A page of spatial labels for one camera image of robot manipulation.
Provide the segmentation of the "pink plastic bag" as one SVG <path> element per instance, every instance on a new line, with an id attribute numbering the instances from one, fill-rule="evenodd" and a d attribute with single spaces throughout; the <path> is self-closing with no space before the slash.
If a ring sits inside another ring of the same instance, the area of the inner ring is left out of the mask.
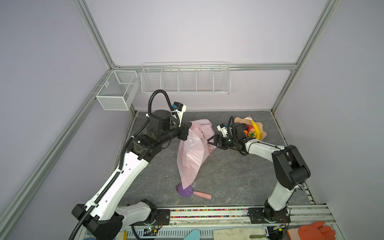
<path id="1" fill-rule="evenodd" d="M 216 148 L 208 143 L 208 139 L 214 135 L 215 132 L 209 120 L 196 120 L 192 121 L 187 139 L 180 142 L 177 165 L 184 189 L 194 182 L 202 164 Z"/>

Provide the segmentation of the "yellow green banana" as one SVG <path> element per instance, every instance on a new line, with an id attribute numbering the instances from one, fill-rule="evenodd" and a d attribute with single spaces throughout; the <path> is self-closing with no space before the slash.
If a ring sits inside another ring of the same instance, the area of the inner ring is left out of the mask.
<path id="1" fill-rule="evenodd" d="M 254 121 L 252 121 L 252 125 L 254 127 L 254 132 L 256 134 L 255 138 L 260 140 L 261 139 L 261 132 L 260 132 L 258 125 Z"/>

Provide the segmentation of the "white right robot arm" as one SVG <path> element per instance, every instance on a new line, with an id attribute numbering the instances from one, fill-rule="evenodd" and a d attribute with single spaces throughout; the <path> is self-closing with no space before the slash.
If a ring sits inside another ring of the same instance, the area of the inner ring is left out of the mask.
<path id="1" fill-rule="evenodd" d="M 208 143 L 222 150 L 235 150 L 243 156 L 256 155 L 274 165 L 277 184 L 265 201 L 263 210 L 249 209 L 251 220 L 262 219 L 267 223 L 290 222 L 288 202 L 294 192 L 311 176 L 305 160 L 293 145 L 278 146 L 263 142 L 266 136 L 261 125 L 251 119 L 230 117 L 229 122 L 217 126 L 219 134 Z"/>

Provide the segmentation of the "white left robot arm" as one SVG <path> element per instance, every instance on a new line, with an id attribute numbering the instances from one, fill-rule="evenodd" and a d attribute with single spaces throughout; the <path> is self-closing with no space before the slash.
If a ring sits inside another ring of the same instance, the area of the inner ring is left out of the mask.
<path id="1" fill-rule="evenodd" d="M 73 208 L 78 223 L 69 236 L 71 240 L 81 227 L 86 227 L 98 240 L 113 240 L 122 228 L 157 221 L 157 206 L 146 199 L 122 208 L 118 204 L 139 173 L 166 148 L 165 143 L 187 140 L 192 125 L 182 123 L 182 115 L 183 105 L 171 104 L 166 91 L 152 93 L 147 120 L 125 143 L 117 168 L 86 204 Z"/>

